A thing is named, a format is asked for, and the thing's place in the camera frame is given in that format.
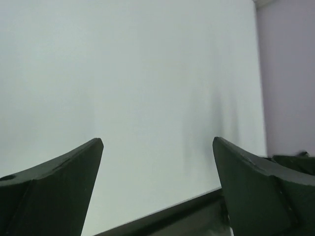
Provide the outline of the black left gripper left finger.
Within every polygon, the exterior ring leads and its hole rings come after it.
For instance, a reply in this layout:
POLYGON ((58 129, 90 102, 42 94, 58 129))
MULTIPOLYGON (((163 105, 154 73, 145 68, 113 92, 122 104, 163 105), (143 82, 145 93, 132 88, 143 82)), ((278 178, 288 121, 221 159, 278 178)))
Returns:
POLYGON ((79 236, 103 152, 94 138, 74 150, 0 179, 2 236, 79 236))

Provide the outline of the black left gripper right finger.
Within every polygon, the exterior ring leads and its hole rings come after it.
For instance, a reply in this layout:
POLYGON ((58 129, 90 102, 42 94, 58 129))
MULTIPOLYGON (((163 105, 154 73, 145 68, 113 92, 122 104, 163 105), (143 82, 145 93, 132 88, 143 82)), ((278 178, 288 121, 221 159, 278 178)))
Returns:
POLYGON ((260 157, 221 137, 213 153, 236 236, 314 235, 313 157, 260 157))

